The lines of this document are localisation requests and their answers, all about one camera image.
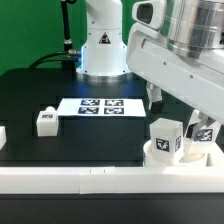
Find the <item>white paper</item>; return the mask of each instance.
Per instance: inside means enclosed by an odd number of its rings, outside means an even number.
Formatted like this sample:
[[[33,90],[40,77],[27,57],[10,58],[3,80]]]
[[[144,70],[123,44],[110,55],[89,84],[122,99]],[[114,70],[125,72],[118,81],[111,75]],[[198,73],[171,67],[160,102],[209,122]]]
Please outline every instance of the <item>white paper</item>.
[[[62,99],[58,116],[145,117],[141,99]]]

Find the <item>small white box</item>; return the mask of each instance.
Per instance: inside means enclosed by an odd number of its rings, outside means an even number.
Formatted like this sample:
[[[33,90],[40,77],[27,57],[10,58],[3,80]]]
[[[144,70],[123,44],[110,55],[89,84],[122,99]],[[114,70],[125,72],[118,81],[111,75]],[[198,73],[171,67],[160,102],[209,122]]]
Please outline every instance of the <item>small white box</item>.
[[[6,143],[5,127],[0,126],[0,150]]]
[[[160,118],[150,125],[152,158],[174,165],[183,157],[183,123]]]
[[[57,136],[58,113],[57,111],[40,111],[37,118],[37,133],[42,136]]]

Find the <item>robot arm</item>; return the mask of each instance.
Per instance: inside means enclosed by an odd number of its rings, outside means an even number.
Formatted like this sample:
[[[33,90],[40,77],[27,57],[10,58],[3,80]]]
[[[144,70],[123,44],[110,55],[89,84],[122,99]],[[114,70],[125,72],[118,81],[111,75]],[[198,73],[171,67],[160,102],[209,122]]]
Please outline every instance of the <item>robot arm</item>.
[[[139,2],[133,18],[129,69],[224,124],[224,1]]]

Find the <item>background wall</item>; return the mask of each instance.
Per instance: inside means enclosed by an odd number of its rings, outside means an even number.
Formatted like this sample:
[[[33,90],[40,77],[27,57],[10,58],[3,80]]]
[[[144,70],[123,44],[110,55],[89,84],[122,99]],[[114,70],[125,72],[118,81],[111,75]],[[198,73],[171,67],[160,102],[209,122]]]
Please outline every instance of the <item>background wall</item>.
[[[122,0],[125,43],[133,24],[134,2]],[[79,49],[86,40],[85,0],[68,7],[73,47]],[[9,69],[26,68],[41,56],[63,50],[60,0],[1,0],[0,10],[0,75]],[[57,67],[58,63],[47,66]]]

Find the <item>black tabletop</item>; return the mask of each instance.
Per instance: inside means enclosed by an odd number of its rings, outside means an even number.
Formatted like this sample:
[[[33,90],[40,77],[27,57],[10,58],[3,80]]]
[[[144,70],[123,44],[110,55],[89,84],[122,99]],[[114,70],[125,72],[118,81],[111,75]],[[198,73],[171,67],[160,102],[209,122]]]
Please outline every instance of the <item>black tabletop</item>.
[[[8,71],[0,77],[0,125],[7,131],[0,166],[141,166],[149,124],[164,117],[186,127],[192,112],[164,94],[163,113],[152,115],[145,84],[87,83],[58,69]],[[57,108],[62,98],[142,99],[147,117],[61,117],[57,137],[39,138],[39,111]],[[222,131],[217,141],[222,147]],[[0,223],[223,224],[223,208],[223,194],[0,195]]]

